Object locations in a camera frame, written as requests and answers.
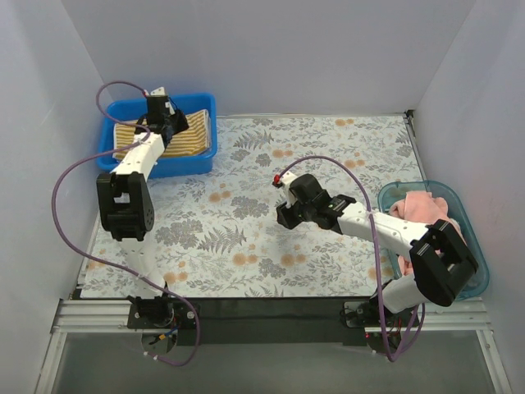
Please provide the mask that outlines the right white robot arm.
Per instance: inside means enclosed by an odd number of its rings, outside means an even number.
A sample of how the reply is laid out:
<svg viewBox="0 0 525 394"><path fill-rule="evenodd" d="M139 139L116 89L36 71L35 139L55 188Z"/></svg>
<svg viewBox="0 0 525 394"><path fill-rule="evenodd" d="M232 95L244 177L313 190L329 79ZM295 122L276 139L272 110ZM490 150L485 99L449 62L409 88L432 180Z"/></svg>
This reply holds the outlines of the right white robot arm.
<svg viewBox="0 0 525 394"><path fill-rule="evenodd" d="M389 314L426 302L448 307L478 270L474 255L446 220L424 224L370 212L349 196L330 196L311 174L276 175L273 185L285 192L286 201L276 209L283 227L313 222L323 230L375 241L412 264L412 273L389 281L375 296Z"/></svg>

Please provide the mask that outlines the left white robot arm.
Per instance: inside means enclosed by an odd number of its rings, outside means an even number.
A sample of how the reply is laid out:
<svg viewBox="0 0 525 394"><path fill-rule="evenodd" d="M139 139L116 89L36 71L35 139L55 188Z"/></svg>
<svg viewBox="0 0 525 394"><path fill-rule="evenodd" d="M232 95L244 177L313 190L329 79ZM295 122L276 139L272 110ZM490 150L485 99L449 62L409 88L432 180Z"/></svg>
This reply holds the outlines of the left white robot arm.
<svg viewBox="0 0 525 394"><path fill-rule="evenodd" d="M151 134L135 129L138 143L110 173L97 179L98 204L103 229L111 233L126 258L126 267L137 273L133 297L162 295L165 280L154 257L151 230L155 214L147 180L172 137L188 128L184 114L171 103L163 87L146 94L145 124Z"/></svg>

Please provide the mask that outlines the blue plastic bin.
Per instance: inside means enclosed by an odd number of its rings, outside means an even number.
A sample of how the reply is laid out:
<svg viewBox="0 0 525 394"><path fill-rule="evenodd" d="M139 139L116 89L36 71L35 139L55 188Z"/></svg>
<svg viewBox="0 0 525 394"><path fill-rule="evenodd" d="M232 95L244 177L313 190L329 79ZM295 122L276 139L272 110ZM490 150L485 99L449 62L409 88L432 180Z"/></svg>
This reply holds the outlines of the blue plastic bin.
<svg viewBox="0 0 525 394"><path fill-rule="evenodd" d="M217 153L217 114L216 102L212 94L182 94L172 97L176 107L185 115L207 109L211 119L211 147L203 153L178 158L162 158L157 160L149 174L149 178L172 176L188 176L208 173L212 170L212 160ZM136 98L116 101L107 107L107 113L124 122L129 122L129 127L135 128L136 121L147 112L146 98ZM114 149L113 127L116 123L105 119L102 134L98 144L98 151L105 152Z"/></svg>

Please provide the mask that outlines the floral table mat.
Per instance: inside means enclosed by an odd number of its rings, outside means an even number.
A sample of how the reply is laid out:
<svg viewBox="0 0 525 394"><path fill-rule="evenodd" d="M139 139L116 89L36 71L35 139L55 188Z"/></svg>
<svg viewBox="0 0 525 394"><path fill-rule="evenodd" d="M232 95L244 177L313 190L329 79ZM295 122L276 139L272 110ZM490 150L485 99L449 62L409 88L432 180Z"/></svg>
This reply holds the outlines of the floral table mat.
<svg viewBox="0 0 525 394"><path fill-rule="evenodd" d="M332 195L375 201L392 181L422 175L402 117L222 118L211 172L153 180L153 252L175 293L187 297L362 296L393 271L370 242L312 223L276 220L287 166Z"/></svg>

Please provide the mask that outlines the pink towel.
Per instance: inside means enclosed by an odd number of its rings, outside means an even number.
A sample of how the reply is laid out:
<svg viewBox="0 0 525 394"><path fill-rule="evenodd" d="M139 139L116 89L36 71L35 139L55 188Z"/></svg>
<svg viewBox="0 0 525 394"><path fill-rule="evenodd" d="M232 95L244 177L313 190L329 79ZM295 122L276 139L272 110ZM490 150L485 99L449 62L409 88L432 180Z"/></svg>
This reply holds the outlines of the pink towel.
<svg viewBox="0 0 525 394"><path fill-rule="evenodd" d="M437 220L450 222L463 239L459 223L448 216L449 205L442 197L434 197L431 192L409 191L405 198L395 202L389 215L409 222L433 224Z"/></svg>

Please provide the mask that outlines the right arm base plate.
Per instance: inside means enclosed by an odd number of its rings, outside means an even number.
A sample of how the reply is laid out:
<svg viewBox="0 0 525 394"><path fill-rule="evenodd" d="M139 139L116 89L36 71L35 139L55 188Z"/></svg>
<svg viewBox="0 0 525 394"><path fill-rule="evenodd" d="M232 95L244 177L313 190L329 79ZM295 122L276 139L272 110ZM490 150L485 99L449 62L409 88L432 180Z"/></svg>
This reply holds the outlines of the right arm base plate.
<svg viewBox="0 0 525 394"><path fill-rule="evenodd" d="M406 327L411 319L413 311L405 309L400 313L392 314L385 311L385 325L388 331ZM379 309L377 305L371 305L368 301L347 301L340 311L340 321L347 328L369 328L381 326Z"/></svg>

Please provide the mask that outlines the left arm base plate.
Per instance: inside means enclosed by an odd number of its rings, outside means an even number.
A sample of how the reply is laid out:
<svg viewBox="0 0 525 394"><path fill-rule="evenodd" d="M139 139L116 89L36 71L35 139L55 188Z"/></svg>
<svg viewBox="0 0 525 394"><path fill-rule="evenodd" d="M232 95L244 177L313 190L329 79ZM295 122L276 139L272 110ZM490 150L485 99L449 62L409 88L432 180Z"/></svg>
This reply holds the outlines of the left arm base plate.
<svg viewBox="0 0 525 394"><path fill-rule="evenodd" d="M127 296L130 310L127 327L130 329L195 329L195 317L200 313L200 306L193 305L192 311L187 304L168 296L155 296L152 299Z"/></svg>

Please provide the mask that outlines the aluminium frame rail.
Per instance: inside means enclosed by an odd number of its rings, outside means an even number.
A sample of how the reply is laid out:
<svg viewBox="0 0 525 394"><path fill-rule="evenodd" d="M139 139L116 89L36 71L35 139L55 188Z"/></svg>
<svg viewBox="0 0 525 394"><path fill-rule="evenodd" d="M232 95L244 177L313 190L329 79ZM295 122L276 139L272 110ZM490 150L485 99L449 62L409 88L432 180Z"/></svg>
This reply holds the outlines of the aluminium frame rail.
<svg viewBox="0 0 525 394"><path fill-rule="evenodd" d="M59 303L51 332L115 333L126 329L130 304L123 300L66 300ZM480 298L450 307L426 306L424 331L488 331L491 319Z"/></svg>

